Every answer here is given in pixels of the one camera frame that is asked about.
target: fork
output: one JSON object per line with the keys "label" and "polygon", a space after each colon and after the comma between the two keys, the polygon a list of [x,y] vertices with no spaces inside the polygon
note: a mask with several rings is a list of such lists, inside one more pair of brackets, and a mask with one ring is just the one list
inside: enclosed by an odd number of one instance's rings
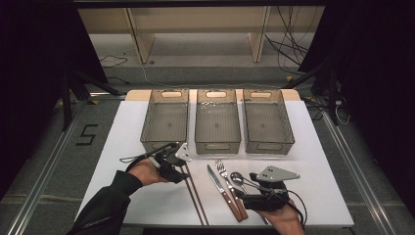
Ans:
{"label": "fork", "polygon": [[236,196],[235,189],[228,179],[228,172],[226,171],[225,165],[223,164],[222,160],[216,160],[216,168],[217,171],[219,171],[220,176],[222,176],[225,179],[226,185],[228,186],[229,191],[231,191],[232,197],[236,203],[236,206],[238,207],[242,219],[248,218],[248,214],[245,211],[245,208],[242,205],[241,200]]}

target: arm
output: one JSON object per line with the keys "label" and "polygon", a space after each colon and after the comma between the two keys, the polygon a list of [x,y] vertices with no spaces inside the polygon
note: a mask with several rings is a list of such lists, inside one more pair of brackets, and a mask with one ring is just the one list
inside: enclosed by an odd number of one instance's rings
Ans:
{"label": "arm", "polygon": [[148,160],[136,164],[128,172],[118,170],[113,183],[102,188],[85,205],[68,234],[118,234],[137,189],[157,182],[168,182]]}

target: dark backdrop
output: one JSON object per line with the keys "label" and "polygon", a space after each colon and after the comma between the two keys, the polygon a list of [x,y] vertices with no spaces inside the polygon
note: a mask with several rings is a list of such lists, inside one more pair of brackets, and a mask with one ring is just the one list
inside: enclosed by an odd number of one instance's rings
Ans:
{"label": "dark backdrop", "polygon": [[[414,3],[364,0],[352,7],[327,9],[300,69],[310,71],[331,52],[341,52],[329,60],[339,65],[340,92],[352,120],[415,216]],[[328,71],[316,75],[313,92],[327,89]]]}
{"label": "dark backdrop", "polygon": [[70,7],[2,1],[0,55],[1,199],[40,141],[69,65],[107,80],[78,12]]}

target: wooden handle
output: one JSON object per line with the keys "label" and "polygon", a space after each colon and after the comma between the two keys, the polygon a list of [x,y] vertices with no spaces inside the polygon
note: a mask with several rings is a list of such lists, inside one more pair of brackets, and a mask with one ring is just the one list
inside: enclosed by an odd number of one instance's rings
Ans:
{"label": "wooden handle", "polygon": [[236,196],[235,189],[231,188],[230,190],[232,193],[232,197],[235,200],[236,206],[238,207],[239,212],[241,213],[242,219],[248,218],[247,211],[245,211],[244,205],[242,205],[241,200]]}
{"label": "wooden handle", "polygon": [[238,222],[242,221],[241,214],[239,213],[235,205],[232,203],[232,200],[231,198],[229,198],[228,194],[226,192],[223,192],[222,196],[225,199],[226,203],[228,204],[229,208],[231,209],[232,213],[234,213],[236,220],[238,220]]}

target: hand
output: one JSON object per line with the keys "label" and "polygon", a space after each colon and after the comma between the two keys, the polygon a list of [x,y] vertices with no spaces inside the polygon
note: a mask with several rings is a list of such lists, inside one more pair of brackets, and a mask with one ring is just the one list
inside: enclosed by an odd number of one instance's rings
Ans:
{"label": "hand", "polygon": [[143,186],[169,182],[158,174],[156,166],[149,159],[138,162],[128,173],[137,177],[143,183]]}
{"label": "hand", "polygon": [[304,231],[300,224],[299,215],[289,206],[284,206],[277,211],[257,211],[261,216],[268,219],[281,235],[302,235]]}

